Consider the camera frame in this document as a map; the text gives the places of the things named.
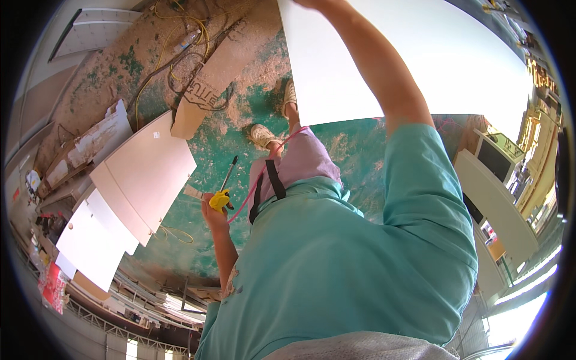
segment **concrete floor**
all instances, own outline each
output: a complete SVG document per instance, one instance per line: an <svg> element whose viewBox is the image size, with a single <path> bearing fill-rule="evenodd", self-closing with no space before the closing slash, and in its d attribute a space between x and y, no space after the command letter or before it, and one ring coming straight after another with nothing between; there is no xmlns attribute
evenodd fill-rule
<svg viewBox="0 0 576 360"><path fill-rule="evenodd" d="M193 9L194 6L191 4L189 10L199 12ZM226 4L221 6L224 9L232 8ZM209 7L212 14L221 12L212 3ZM244 10L241 8L227 14L226 19L224 16L215 18L209 32L217 33L226 24L233 23ZM162 9L166 15L173 11L167 7ZM57 106L54 121L79 135L101 120L106 108L118 98L128 102L142 80L154 70L164 40L179 21L181 19L158 19L149 10L145 11L142 18L121 38L87 59ZM184 30L179 29L178 32L168 42L167 49L179 41ZM172 54L167 52L166 56L171 57ZM175 75L183 79L176 83L177 89L185 87L185 77L191 73L197 61L189 56L181 67L175 68ZM167 75L167 72L158 75L142 93L138 108L141 123L138 127L167 109L177 107L180 97L168 88ZM248 130L252 124L261 123L276 135L287 136L288 124L281 117L279 107L283 87L290 76L286 40L280 30L234 80L234 93L228 108L206 116L194 138L188 142L198 163L188 184L201 191L214 191L221 184L232 158L238 155L238 165L229 185L232 202L236 206L241 204L248 193L251 161L267 153L250 143ZM135 129L133 109L129 116ZM469 119L476 117L434 115L450 158L456 154ZM362 210L366 218L381 223L385 120L361 119L322 124L313 126L312 130L340 167L342 182L352 192L350 202ZM62 131L60 134L53 133L43 142L36 161L40 170L50 164L61 142L68 140L62 136L66 136ZM167 290L182 287L186 276L191 277L191 283L218 286L214 248L200 214L199 201L180 194L162 225L172 229L166 233L159 230L148 245L139 246L133 256L124 254L120 269L152 291L161 287ZM231 224L230 231L232 240L241 251L249 239L246 209ZM194 239L192 244L187 243L190 242L187 234Z"/></svg>

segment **teal shirt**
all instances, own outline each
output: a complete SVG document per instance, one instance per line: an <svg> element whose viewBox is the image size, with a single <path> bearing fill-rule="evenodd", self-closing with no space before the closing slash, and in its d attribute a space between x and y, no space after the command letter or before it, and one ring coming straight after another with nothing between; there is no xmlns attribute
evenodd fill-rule
<svg viewBox="0 0 576 360"><path fill-rule="evenodd" d="M234 292L210 304L196 359L260 359L354 331L451 340L476 282L472 221L440 136L399 127L384 153L384 224L327 177L260 206Z"/></svg>

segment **window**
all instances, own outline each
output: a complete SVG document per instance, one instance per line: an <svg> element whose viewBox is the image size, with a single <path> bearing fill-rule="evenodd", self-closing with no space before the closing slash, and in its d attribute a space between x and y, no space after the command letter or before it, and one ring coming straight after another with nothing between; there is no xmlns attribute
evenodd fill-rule
<svg viewBox="0 0 576 360"><path fill-rule="evenodd" d="M138 342L136 340L128 339L126 344L126 360L138 359Z"/></svg>

